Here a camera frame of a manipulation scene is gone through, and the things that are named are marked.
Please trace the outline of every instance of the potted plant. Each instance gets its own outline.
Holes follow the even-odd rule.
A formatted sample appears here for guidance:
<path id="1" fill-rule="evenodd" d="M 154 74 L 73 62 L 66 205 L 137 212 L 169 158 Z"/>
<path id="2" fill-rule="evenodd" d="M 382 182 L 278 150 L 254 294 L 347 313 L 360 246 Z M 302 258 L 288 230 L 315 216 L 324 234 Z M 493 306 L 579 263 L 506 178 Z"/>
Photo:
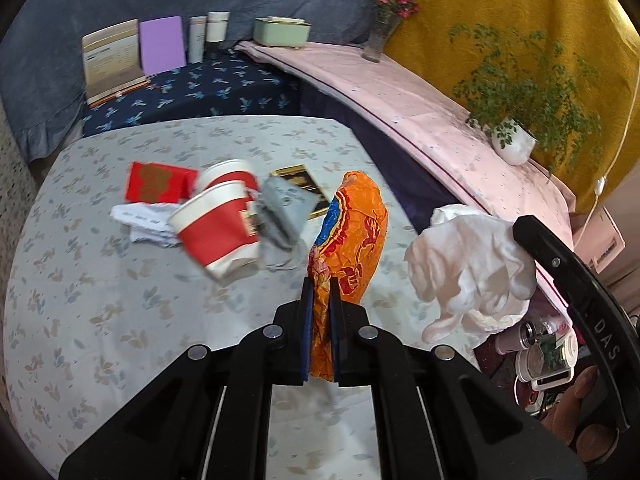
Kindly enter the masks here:
<path id="1" fill-rule="evenodd" d="M 399 23 L 418 12 L 418 4 L 413 0 L 369 0 L 375 5 L 369 41 L 362 57 L 374 63 L 380 62 L 382 49 Z"/>
<path id="2" fill-rule="evenodd" d="M 524 164 L 537 145 L 550 173 L 565 162 L 572 167 L 602 129 L 599 114 L 580 102 L 580 92 L 598 79 L 597 70 L 574 54 L 572 73 L 561 62 L 559 41 L 546 53 L 543 31 L 523 35 L 515 28 L 461 24 L 449 31 L 451 43 L 459 36 L 473 41 L 482 56 L 470 78 L 453 89 L 469 110 L 466 122 L 485 131 L 496 152 L 514 166 Z M 600 147 L 597 142 L 589 146 L 596 164 Z"/>

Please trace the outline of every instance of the white table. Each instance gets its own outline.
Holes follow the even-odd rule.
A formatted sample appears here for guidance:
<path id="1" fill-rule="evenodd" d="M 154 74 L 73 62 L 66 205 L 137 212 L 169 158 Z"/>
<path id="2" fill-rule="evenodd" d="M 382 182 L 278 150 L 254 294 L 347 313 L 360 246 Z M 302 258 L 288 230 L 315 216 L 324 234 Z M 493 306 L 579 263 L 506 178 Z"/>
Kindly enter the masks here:
<path id="1" fill-rule="evenodd" d="M 300 296 L 297 270 L 216 283 L 184 253 L 130 244 L 109 211 L 133 160 L 204 168 L 247 158 L 260 176 L 305 164 L 328 197 L 349 170 L 380 186 L 385 249 L 362 300 L 369 319 L 424 348 L 438 316 L 415 296 L 403 261 L 415 238 L 401 207 L 349 129 L 332 120 L 243 116 L 171 121 L 83 139 L 62 152 L 25 225 L 9 282 L 4 357 L 15 426 L 57 476 L 68 454 L 194 343 L 236 344 Z M 308 222 L 310 246 L 322 219 Z M 454 333 L 448 344 L 474 362 Z M 368 388 L 312 380 L 277 387 L 268 478 L 380 476 Z"/>

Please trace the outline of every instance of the pink tablecloth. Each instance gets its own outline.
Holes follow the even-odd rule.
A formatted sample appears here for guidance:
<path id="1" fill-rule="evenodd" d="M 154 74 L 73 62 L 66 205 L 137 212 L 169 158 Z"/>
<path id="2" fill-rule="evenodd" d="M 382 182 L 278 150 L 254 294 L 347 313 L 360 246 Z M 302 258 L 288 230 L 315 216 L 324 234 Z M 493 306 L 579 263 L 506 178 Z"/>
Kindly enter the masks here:
<path id="1" fill-rule="evenodd" d="M 242 42 L 239 48 L 361 114 L 462 203 L 510 221 L 535 215 L 573 248 L 567 205 L 571 192 L 532 162 L 509 166 L 482 132 L 465 124 L 468 112 L 462 106 L 388 57 L 375 64 L 363 59 L 359 48 L 322 43 L 291 50 Z M 566 312 L 564 301 L 540 267 L 538 283 L 554 306 Z"/>

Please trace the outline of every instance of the white receipt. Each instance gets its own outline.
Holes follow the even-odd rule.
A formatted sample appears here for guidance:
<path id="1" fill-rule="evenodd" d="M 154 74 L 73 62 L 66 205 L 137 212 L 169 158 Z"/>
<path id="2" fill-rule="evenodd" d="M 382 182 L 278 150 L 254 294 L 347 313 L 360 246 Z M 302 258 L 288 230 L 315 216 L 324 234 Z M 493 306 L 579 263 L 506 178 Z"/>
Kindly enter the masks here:
<path id="1" fill-rule="evenodd" d="M 132 242 L 150 241 L 162 247 L 171 247 L 180 243 L 168 219 L 180 207 L 179 204 L 146 204 L 136 202 L 120 204 L 111 208 L 111 217 L 131 227 Z"/>

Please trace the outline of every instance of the dark purple fabric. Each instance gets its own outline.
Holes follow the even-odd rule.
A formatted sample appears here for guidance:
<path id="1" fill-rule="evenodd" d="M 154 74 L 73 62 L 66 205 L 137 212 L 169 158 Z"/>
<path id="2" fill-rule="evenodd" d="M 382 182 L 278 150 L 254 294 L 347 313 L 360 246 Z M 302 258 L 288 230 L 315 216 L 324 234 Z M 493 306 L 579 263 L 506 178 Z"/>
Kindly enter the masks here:
<path id="1" fill-rule="evenodd" d="M 414 229 L 429 227 L 437 207 L 460 202 L 393 139 L 309 83 L 300 86 L 300 115 L 334 119 L 350 128 L 389 184 Z"/>

